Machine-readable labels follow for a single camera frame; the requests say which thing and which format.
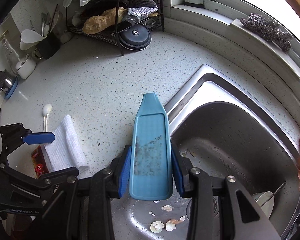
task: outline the white kitchen towel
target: white kitchen towel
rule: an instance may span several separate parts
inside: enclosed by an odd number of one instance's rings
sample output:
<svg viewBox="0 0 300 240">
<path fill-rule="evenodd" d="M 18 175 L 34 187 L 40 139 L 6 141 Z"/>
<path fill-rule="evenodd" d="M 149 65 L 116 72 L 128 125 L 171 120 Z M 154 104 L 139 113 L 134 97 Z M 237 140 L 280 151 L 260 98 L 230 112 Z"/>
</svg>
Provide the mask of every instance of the white kitchen towel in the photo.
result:
<svg viewBox="0 0 300 240">
<path fill-rule="evenodd" d="M 62 119 L 53 133 L 56 137 L 55 140 L 44 145 L 47 153 L 44 153 L 44 158 L 49 171 L 59 171 L 69 167 L 76 167 L 79 173 L 87 170 L 89 166 L 69 114 Z"/>
</svg>

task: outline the sink basin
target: sink basin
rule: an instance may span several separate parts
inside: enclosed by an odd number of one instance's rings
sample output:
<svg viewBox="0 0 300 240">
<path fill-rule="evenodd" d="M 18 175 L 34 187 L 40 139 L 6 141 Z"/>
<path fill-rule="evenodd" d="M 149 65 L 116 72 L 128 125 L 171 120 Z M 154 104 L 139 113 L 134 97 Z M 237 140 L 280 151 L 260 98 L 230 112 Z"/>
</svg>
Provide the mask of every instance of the sink basin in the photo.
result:
<svg viewBox="0 0 300 240">
<path fill-rule="evenodd" d="M 270 221 L 284 237 L 300 208 L 296 158 L 292 138 L 255 98 L 215 69 L 203 65 L 168 102 L 171 142 L 193 166 L 211 176 L 234 175 L 252 195 L 274 192 Z M 219 239 L 219 214 L 215 202 L 214 236 Z M 171 205 L 167 212 L 161 207 Z M 186 239 L 190 199 L 180 198 L 174 186 L 171 198 L 158 203 L 132 199 L 127 192 L 111 201 L 114 235 L 121 239 Z M 150 224 L 186 216 L 173 231 L 155 234 Z"/>
</svg>

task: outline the kitchen counter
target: kitchen counter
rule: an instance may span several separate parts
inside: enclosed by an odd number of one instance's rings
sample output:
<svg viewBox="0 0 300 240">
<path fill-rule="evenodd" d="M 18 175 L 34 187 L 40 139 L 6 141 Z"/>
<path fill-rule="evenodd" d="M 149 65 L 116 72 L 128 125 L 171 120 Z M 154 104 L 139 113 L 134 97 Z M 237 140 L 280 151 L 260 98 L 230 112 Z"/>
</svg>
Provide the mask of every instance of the kitchen counter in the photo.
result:
<svg viewBox="0 0 300 240">
<path fill-rule="evenodd" d="M 152 32 L 150 46 L 125 51 L 87 37 L 75 36 L 50 59 L 41 61 L 20 81 L 2 105 L 0 125 L 23 123 L 43 131 L 42 107 L 50 103 L 48 130 L 70 114 L 91 176 L 109 165 L 131 143 L 133 123 L 142 95 L 156 92 L 166 104 L 202 64 L 219 70 L 258 99 L 286 128 L 294 141 L 300 129 L 281 103 L 260 83 L 222 56 L 178 36 Z M 23 145 L 9 155 L 12 168 L 34 176 L 30 153 Z"/>
</svg>

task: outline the blue scraper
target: blue scraper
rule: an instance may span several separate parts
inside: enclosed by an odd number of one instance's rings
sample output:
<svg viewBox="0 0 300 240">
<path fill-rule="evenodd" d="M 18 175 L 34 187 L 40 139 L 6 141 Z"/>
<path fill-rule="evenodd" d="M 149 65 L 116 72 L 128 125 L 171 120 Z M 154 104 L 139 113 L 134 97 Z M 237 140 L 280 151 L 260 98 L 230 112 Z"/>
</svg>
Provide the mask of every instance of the blue scraper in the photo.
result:
<svg viewBox="0 0 300 240">
<path fill-rule="evenodd" d="M 134 122 L 129 193 L 149 201 L 172 195 L 169 121 L 156 93 L 143 95 Z"/>
</svg>

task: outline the white ladle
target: white ladle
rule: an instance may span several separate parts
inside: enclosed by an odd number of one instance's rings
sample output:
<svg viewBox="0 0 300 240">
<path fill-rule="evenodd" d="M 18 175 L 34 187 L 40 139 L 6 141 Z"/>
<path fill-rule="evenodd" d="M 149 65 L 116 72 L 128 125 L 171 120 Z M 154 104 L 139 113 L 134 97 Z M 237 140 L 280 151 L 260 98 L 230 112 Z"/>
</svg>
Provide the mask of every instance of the white ladle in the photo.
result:
<svg viewBox="0 0 300 240">
<path fill-rule="evenodd" d="M 21 40 L 24 43 L 35 43 L 38 41 L 42 41 L 43 36 L 34 32 L 33 30 L 26 29 L 26 30 L 22 31 L 22 33 L 21 33 Z"/>
<path fill-rule="evenodd" d="M 34 43 L 24 43 L 23 41 L 20 41 L 20 49 L 22 50 L 27 50 L 29 48 L 31 48 L 32 46 L 35 46 L 39 43 L 38 42 L 34 42 Z"/>
<path fill-rule="evenodd" d="M 50 32 L 52 32 L 53 28 L 62 20 L 62 13 L 60 11 L 56 11 L 56 14 L 53 18 L 52 27 Z"/>
<path fill-rule="evenodd" d="M 46 104 L 43 108 L 42 108 L 42 116 L 43 116 L 43 132 L 47 132 L 48 130 L 48 115 L 50 114 L 52 109 L 52 105 L 50 104 Z"/>
</svg>

